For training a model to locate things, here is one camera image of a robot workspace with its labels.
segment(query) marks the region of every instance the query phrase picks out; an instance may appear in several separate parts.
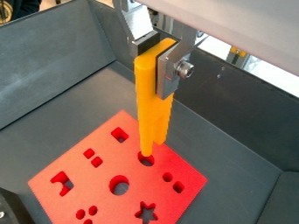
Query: cutout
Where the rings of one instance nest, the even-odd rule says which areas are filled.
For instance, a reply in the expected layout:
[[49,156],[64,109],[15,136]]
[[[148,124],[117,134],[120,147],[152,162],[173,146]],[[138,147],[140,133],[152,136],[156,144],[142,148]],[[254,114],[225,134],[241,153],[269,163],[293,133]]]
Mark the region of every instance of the cutout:
[[173,175],[169,172],[166,172],[162,175],[162,180],[164,180],[164,182],[170,182],[173,180]]
[[86,159],[90,159],[94,154],[96,154],[96,152],[92,149],[86,149],[82,153],[82,155]]
[[128,134],[117,127],[114,130],[110,132],[112,137],[122,143],[128,139]]
[[152,166],[154,164],[154,157],[144,157],[141,151],[137,152],[137,159],[144,166]]
[[184,185],[180,181],[176,181],[172,185],[172,189],[177,192],[181,193],[184,189]]
[[80,209],[77,212],[76,212],[76,218],[78,220],[81,220],[82,218],[85,217],[85,211],[82,209]]
[[102,160],[100,157],[94,157],[92,160],[90,160],[90,163],[92,165],[94,166],[94,168],[97,168],[101,164],[102,164]]
[[69,190],[73,188],[73,184],[70,182],[70,179],[68,178],[64,171],[60,171],[57,175],[50,179],[52,183],[61,183],[61,189],[60,189],[60,196],[62,197]]
[[92,220],[90,219],[86,219],[82,224],[92,224]]
[[149,221],[157,221],[157,215],[154,214],[154,203],[148,206],[141,201],[140,211],[134,213],[134,217],[142,220],[142,224],[148,224]]
[[89,214],[89,215],[94,215],[97,212],[98,212],[98,209],[97,209],[96,206],[92,206],[92,207],[88,209],[88,214]]
[[122,195],[126,192],[128,186],[129,186],[128,179],[121,175],[114,176],[109,180],[108,184],[109,191],[117,196]]

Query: yellow block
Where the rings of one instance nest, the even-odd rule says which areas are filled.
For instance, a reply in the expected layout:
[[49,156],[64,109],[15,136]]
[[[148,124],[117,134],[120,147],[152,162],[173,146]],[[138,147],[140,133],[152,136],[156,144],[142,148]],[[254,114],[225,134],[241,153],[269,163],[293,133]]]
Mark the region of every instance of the yellow block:
[[162,144],[165,140],[170,116],[173,94],[164,100],[154,94],[156,56],[174,41],[164,39],[156,46],[134,58],[134,91],[137,105],[137,121],[140,148],[144,157],[152,155],[153,142]]

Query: bolt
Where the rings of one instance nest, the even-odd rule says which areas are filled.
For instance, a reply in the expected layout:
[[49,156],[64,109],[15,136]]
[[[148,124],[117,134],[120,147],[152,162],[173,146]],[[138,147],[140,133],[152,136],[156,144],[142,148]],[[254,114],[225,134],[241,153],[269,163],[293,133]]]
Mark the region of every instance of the bolt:
[[200,38],[202,36],[204,32],[197,31],[197,38]]
[[193,72],[193,65],[188,62],[188,60],[181,60],[176,67],[176,74],[182,78],[186,79],[192,76]]

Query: red shape sorter board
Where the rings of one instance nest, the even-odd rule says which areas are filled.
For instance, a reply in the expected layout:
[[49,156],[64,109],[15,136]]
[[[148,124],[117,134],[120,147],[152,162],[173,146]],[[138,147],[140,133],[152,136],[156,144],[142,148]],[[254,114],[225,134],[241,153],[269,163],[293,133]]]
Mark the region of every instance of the red shape sorter board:
[[[166,224],[205,182],[165,144],[141,156],[137,121],[120,111],[27,183],[54,224],[141,224],[146,209],[149,223]],[[120,183],[126,191],[114,189]]]

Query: silver bracket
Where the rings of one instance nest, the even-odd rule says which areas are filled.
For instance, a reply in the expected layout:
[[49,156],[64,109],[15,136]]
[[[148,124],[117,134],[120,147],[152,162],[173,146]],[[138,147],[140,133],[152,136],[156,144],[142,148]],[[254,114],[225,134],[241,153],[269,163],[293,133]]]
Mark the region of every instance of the silver bracket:
[[129,54],[134,58],[160,41],[146,7],[133,0],[113,0],[116,14],[125,29]]
[[177,89],[180,78],[186,79],[192,75],[190,51],[206,37],[198,43],[196,38],[197,31],[184,24],[181,41],[157,58],[156,94],[162,100]]
[[[160,35],[153,30],[146,7],[133,0],[113,0],[116,14],[125,29],[129,53],[134,58],[160,42]],[[157,58],[156,94],[164,100],[177,89],[180,77],[192,75],[189,63],[196,44],[197,31],[188,25],[181,26],[181,41]]]

